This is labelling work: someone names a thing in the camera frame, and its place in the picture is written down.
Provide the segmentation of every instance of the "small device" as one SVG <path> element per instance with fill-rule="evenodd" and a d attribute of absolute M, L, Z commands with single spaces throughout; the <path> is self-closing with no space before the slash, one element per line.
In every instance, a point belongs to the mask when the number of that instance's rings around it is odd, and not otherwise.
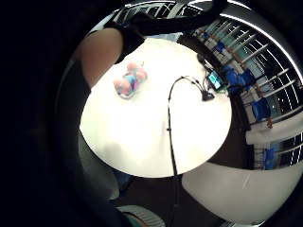
<path fill-rule="evenodd" d="M 216 71 L 212 71 L 206 78 L 215 91 L 219 91 L 224 87 L 223 80 Z"/>

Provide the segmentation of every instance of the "pink object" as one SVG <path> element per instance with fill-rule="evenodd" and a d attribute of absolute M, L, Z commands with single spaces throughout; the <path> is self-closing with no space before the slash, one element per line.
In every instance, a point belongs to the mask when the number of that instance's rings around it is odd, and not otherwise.
<path fill-rule="evenodd" d="M 122 98 L 130 98 L 134 95 L 139 84 L 147 79 L 147 73 L 142 66 L 131 62 L 127 66 L 128 72 L 121 79 L 114 80 L 116 92 Z"/>
<path fill-rule="evenodd" d="M 142 68 L 142 66 L 137 63 L 131 62 L 127 65 L 128 74 L 134 74 L 134 76 L 138 79 L 139 82 L 143 82 L 147 79 L 147 72 Z"/>
<path fill-rule="evenodd" d="M 128 71 L 133 71 L 134 69 L 138 68 L 139 65 L 137 63 L 131 62 L 127 65 L 127 70 Z"/>

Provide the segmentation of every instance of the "black wire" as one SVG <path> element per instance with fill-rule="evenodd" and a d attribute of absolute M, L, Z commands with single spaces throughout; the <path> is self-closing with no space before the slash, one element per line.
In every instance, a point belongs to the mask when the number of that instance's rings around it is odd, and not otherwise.
<path fill-rule="evenodd" d="M 199 82 L 199 80 L 193 78 L 194 80 L 191 80 L 188 78 L 189 76 L 183 76 L 178 78 L 173 82 L 171 85 L 170 91 L 169 91 L 169 103 L 171 100 L 171 93 L 174 88 L 174 85 L 180 81 L 181 79 L 187 79 L 188 81 L 191 82 L 191 84 L 196 85 L 196 87 L 202 92 L 202 86 Z M 173 145 L 172 145 L 172 139 L 171 139 L 171 121 L 170 121 L 170 108 L 168 105 L 168 118 L 169 118 L 169 127 L 167 128 L 167 131 L 169 132 L 169 144 L 170 144 L 170 157 L 171 157 L 171 162 L 172 162 L 172 168 L 173 168 L 173 195 L 174 195 L 174 201 L 173 201 L 173 207 L 172 207 L 172 213 L 169 221 L 169 227 L 173 225 L 175 214 L 177 209 L 180 207 L 180 181 L 178 178 L 178 172 L 177 172 L 177 165 L 175 162 L 175 157 L 174 157 L 174 151 L 173 151 Z"/>

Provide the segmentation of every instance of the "blue object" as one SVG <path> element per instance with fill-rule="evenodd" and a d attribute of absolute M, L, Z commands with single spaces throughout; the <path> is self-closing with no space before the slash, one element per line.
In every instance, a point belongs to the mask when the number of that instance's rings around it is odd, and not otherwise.
<path fill-rule="evenodd" d="M 266 170 L 274 168 L 275 152 L 273 148 L 269 148 L 265 150 L 264 165 Z"/>
<path fill-rule="evenodd" d="M 238 75 L 231 67 L 225 67 L 224 70 L 226 70 L 225 76 L 229 83 L 227 91 L 229 94 L 234 94 L 240 89 Z"/>
<path fill-rule="evenodd" d="M 252 110 L 257 121 L 271 116 L 271 109 L 265 97 L 252 102 Z"/>
<path fill-rule="evenodd" d="M 225 66 L 224 70 L 226 71 L 226 79 L 229 82 L 229 87 L 227 88 L 229 94 L 235 94 L 242 89 L 247 91 L 256 83 L 256 78 L 249 69 L 245 69 L 241 74 L 237 74 L 231 66 Z"/>
<path fill-rule="evenodd" d="M 256 83 L 256 78 L 249 69 L 245 69 L 242 74 L 239 74 L 239 84 L 245 87 L 246 90 Z"/>
<path fill-rule="evenodd" d="M 225 48 L 224 43 L 218 42 L 216 45 L 216 50 L 218 50 L 220 53 L 222 53 L 223 49 Z"/>
<path fill-rule="evenodd" d="M 202 37 L 205 38 L 205 39 L 207 40 L 207 39 L 209 38 L 209 35 L 208 35 L 207 32 L 204 32 L 203 35 L 202 35 Z"/>

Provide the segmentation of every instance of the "white round table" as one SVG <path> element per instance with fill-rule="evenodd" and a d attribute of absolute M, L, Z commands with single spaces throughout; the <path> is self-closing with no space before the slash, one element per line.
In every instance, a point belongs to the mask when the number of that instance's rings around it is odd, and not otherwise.
<path fill-rule="evenodd" d="M 205 69 L 197 54 L 177 43 L 147 39 L 114 65 L 92 89 L 80 130 L 91 150 L 106 164 L 147 178 L 173 175 L 170 159 L 168 97 L 172 83 L 193 76 L 201 83 Z M 148 79 L 131 99 L 122 99 L 113 80 L 126 73 L 131 61 L 144 62 Z M 213 156 L 230 127 L 231 105 L 225 94 L 202 101 L 201 92 L 182 79 L 170 101 L 171 134 L 178 174 L 190 171 Z"/>

